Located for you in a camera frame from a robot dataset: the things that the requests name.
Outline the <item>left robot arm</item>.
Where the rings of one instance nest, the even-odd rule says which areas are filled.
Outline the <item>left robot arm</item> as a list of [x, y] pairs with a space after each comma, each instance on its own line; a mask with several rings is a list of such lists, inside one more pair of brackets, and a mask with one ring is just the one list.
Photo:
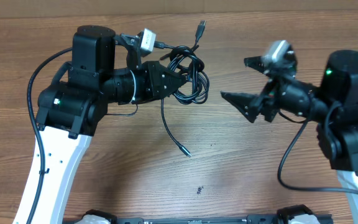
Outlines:
[[36, 143], [15, 223], [62, 222], [76, 170], [110, 103], [161, 100], [186, 83], [158, 61], [141, 61], [156, 46], [151, 30], [117, 35], [102, 26], [77, 29], [71, 60], [29, 113]]

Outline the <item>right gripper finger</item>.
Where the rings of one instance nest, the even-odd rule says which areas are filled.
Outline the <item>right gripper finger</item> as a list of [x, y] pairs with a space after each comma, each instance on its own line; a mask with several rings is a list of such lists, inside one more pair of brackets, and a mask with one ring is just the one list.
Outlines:
[[252, 69], [258, 71], [259, 73], [263, 73], [263, 74], [270, 73], [269, 67], [263, 62], [261, 56], [246, 57], [244, 59], [244, 65], [246, 67], [249, 67], [249, 68], [252, 68]]
[[221, 92], [221, 96], [233, 105], [250, 123], [254, 123], [263, 105], [262, 95]]

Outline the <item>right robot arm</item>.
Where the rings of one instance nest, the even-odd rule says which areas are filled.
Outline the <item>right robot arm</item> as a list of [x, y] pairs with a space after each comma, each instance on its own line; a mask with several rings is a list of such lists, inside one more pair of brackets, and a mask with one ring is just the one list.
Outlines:
[[333, 52], [319, 86], [296, 79], [292, 50], [248, 57], [244, 63], [267, 76], [263, 90], [258, 95], [222, 92], [222, 97], [250, 122], [259, 115], [270, 122], [289, 113], [299, 116], [302, 126], [314, 121], [319, 147], [341, 183], [336, 192], [347, 195], [358, 223], [358, 51]]

